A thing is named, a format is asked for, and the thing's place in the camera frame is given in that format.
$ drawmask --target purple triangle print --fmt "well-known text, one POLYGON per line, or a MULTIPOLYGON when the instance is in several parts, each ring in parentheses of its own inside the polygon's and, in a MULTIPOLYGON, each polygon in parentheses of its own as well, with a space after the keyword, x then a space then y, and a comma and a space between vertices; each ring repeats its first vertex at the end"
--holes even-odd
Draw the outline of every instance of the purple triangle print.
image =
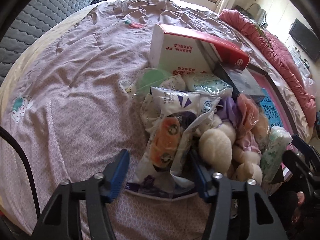
POLYGON ((186 101, 186 104, 184 105, 184 108, 187 107, 190 104, 191 104, 191 100, 188 98, 187 101, 186 101))
POLYGON ((180 106, 182 107, 183 97, 182 96, 178 96, 178 98, 179 98, 180 106))

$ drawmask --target black flat screen tv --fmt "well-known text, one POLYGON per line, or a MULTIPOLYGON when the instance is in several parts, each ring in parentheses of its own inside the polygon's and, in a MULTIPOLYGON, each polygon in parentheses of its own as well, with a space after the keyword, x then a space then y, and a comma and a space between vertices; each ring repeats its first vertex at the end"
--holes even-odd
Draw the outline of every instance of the black flat screen tv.
POLYGON ((298 19, 295 20, 291 30, 289 31, 289 34, 314 62, 320 58, 319 39, 312 30, 308 29, 298 19))

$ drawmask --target pink bed sheet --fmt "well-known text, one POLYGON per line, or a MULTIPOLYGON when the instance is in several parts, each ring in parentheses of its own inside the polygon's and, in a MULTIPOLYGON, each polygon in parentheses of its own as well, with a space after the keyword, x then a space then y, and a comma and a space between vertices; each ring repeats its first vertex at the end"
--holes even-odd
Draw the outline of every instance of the pink bed sheet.
POLYGON ((220 19, 246 36, 276 68, 295 94, 308 125, 312 127, 316 121, 315 97, 304 89, 300 72, 286 46, 268 31, 262 32, 253 22, 236 10, 223 10, 220 19))

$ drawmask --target ice cream print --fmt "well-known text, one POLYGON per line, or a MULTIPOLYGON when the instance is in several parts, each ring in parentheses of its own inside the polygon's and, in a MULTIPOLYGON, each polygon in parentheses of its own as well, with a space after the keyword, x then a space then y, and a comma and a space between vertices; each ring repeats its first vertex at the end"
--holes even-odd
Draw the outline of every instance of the ice cream print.
POLYGON ((31 108, 33 105, 33 99, 29 96, 17 97, 13 103, 11 117, 16 122, 19 122, 27 109, 31 108))

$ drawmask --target red and white box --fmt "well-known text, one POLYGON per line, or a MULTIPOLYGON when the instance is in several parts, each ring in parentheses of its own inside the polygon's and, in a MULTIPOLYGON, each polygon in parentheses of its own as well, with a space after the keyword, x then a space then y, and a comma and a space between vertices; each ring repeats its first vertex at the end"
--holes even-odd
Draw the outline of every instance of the red and white box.
POLYGON ((149 61, 173 75, 212 73, 218 61, 244 70, 249 56, 233 43, 200 31, 173 25, 155 25, 149 61))

